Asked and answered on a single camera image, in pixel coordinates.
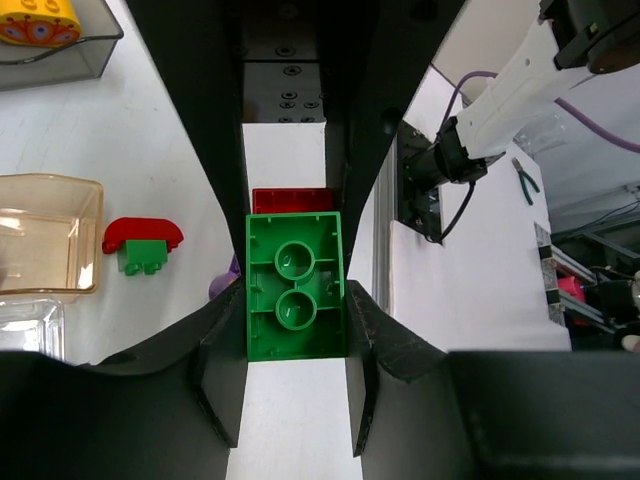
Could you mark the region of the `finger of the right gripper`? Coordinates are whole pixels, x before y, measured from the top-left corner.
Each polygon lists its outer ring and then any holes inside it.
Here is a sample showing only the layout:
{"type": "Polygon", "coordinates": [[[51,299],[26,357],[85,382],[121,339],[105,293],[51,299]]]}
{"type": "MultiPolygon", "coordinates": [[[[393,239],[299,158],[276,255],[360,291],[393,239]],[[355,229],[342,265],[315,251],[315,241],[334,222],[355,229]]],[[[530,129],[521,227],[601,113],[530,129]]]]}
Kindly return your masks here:
{"type": "Polygon", "coordinates": [[[341,215],[346,264],[398,126],[464,5],[464,0],[324,4],[326,185],[341,215]]]}
{"type": "Polygon", "coordinates": [[[128,1],[151,60],[219,202],[241,272],[250,213],[243,100],[226,1],[128,1]]]}

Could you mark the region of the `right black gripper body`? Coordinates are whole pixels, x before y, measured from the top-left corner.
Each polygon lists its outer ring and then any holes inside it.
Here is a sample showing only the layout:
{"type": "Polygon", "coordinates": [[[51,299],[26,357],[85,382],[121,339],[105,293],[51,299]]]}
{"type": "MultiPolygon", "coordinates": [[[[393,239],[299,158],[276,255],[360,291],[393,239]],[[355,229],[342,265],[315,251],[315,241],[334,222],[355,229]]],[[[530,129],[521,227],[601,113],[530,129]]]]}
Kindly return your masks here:
{"type": "Polygon", "coordinates": [[[236,1],[234,61],[244,124],[326,121],[358,1],[236,1]]]}

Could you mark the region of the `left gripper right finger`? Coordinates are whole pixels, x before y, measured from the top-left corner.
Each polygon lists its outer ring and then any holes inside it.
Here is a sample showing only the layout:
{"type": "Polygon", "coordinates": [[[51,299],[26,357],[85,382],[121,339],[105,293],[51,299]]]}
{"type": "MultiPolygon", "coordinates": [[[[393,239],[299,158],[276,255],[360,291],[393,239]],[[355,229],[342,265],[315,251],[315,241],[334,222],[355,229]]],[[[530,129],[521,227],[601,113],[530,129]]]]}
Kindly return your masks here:
{"type": "Polygon", "coordinates": [[[445,353],[357,282],[344,297],[353,454],[366,479],[635,479],[639,358],[445,353]]]}

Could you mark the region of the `red long lego brick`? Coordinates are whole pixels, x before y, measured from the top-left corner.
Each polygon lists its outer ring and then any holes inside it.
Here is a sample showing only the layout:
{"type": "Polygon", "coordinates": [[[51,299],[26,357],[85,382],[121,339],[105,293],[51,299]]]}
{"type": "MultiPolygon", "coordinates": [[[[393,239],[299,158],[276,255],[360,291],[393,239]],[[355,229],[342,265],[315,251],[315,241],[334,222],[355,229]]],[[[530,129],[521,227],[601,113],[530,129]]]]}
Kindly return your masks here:
{"type": "Polygon", "coordinates": [[[326,212],[334,209],[333,192],[327,188],[256,188],[252,191],[253,214],[326,212]]]}

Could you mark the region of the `yellow flower lego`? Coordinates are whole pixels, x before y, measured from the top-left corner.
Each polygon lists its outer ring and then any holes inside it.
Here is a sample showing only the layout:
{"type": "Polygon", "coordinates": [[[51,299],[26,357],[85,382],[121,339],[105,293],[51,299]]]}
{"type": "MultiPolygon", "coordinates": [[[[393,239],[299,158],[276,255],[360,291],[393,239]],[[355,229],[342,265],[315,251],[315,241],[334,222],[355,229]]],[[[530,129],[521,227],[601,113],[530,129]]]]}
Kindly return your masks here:
{"type": "Polygon", "coordinates": [[[82,36],[71,1],[1,0],[1,40],[20,46],[59,47],[82,36]]]}

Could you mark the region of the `small green lego brick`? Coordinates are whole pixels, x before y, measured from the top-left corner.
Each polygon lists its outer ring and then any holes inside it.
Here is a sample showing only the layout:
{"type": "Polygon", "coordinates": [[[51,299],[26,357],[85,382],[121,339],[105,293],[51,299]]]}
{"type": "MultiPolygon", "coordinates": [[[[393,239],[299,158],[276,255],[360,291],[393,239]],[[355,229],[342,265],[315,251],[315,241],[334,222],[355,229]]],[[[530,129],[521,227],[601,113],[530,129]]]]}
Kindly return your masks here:
{"type": "Polygon", "coordinates": [[[162,240],[127,240],[117,252],[118,271],[125,276],[154,275],[168,261],[162,240]]]}

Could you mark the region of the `smoky grey container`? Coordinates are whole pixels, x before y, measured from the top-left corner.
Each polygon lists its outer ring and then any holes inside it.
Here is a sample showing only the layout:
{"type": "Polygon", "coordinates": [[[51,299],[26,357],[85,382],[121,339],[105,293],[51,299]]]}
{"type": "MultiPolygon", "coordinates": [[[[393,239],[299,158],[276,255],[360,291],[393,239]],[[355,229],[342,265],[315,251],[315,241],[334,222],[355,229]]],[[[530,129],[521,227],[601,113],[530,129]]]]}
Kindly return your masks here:
{"type": "Polygon", "coordinates": [[[102,76],[124,32],[104,1],[1,3],[1,90],[102,76]]]}

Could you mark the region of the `red curved lego brick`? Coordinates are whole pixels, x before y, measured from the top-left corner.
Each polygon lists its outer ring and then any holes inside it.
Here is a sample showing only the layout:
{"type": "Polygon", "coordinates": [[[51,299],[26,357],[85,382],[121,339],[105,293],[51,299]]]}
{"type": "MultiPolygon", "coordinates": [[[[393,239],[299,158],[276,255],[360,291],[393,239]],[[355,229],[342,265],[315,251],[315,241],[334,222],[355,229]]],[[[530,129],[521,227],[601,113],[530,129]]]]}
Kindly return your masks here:
{"type": "Polygon", "coordinates": [[[121,217],[105,229],[102,252],[113,254],[128,240],[165,241],[170,253],[184,240],[181,229],[172,221],[163,218],[121,217]]]}

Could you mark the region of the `green curved lego brick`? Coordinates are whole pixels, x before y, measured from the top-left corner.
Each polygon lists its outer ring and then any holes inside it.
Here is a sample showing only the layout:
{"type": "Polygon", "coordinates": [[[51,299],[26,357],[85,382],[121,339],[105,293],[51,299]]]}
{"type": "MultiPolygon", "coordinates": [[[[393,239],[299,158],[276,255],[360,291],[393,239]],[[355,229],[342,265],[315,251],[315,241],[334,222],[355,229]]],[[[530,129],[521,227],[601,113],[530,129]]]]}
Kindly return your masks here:
{"type": "Polygon", "coordinates": [[[346,356],[339,213],[247,216],[245,283],[249,361],[346,356]]]}

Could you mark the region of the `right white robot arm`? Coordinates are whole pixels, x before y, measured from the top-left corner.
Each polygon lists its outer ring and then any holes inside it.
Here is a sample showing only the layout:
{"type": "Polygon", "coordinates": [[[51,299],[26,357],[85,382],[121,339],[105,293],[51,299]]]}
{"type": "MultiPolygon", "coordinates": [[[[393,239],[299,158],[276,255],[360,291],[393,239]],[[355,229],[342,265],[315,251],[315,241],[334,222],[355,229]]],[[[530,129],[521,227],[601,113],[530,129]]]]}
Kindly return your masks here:
{"type": "MultiPolygon", "coordinates": [[[[362,210],[459,1],[131,1],[128,9],[248,261],[242,126],[325,125],[325,172],[350,259],[362,210]]],[[[588,75],[639,61],[635,1],[543,1],[522,44],[411,163],[424,189],[482,176],[588,75]]]]}

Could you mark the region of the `green purple butterfly lego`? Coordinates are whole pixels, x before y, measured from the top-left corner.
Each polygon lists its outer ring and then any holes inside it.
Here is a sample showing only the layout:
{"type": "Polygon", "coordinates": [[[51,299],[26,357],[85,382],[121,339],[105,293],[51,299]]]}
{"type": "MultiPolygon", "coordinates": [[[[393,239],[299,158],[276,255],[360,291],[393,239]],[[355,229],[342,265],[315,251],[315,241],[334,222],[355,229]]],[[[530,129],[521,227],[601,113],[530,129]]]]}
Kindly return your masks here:
{"type": "Polygon", "coordinates": [[[222,293],[230,284],[232,284],[241,275],[238,258],[233,255],[230,266],[226,273],[218,275],[209,284],[208,297],[213,300],[222,293]]]}

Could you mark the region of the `clear plastic container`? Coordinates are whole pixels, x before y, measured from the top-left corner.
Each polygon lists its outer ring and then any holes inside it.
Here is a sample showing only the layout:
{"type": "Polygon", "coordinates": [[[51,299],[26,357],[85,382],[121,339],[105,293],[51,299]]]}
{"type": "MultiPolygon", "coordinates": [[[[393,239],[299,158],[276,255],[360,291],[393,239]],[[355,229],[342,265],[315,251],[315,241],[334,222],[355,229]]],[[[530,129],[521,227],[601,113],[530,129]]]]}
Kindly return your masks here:
{"type": "Polygon", "coordinates": [[[64,306],[54,299],[7,299],[1,302],[1,351],[38,352],[65,358],[64,306]]]}

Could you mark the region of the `orange transparent container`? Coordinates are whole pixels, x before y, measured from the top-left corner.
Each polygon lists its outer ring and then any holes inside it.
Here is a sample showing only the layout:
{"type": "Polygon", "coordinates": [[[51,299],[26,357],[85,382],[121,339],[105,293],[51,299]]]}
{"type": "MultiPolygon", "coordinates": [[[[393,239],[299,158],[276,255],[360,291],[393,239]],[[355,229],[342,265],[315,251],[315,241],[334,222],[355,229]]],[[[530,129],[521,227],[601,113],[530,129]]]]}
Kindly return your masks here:
{"type": "Polygon", "coordinates": [[[1,177],[1,296],[71,303],[99,288],[104,188],[44,173],[1,177]]]}

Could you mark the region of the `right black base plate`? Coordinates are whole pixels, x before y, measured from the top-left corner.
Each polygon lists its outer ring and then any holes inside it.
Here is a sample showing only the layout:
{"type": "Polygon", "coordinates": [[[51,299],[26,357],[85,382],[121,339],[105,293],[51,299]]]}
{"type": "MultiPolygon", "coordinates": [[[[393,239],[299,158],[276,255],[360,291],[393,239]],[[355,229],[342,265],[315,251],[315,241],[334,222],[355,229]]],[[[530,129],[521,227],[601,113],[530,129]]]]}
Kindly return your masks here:
{"type": "Polygon", "coordinates": [[[442,243],[439,186],[445,181],[431,142],[402,120],[396,135],[395,219],[431,243],[442,243]]]}

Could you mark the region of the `green handled pliers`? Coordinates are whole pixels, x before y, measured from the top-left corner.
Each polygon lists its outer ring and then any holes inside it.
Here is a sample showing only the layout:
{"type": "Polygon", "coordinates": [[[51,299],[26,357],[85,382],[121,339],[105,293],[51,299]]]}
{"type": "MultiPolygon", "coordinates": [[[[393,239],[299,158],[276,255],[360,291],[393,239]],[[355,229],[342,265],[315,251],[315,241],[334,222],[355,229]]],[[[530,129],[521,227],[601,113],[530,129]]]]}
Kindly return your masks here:
{"type": "Polygon", "coordinates": [[[524,167],[516,157],[513,157],[511,162],[518,174],[518,179],[524,198],[529,206],[533,206],[534,200],[530,190],[533,190],[535,194],[539,194],[541,192],[540,187],[534,180],[534,178],[524,169],[524,167]]]}

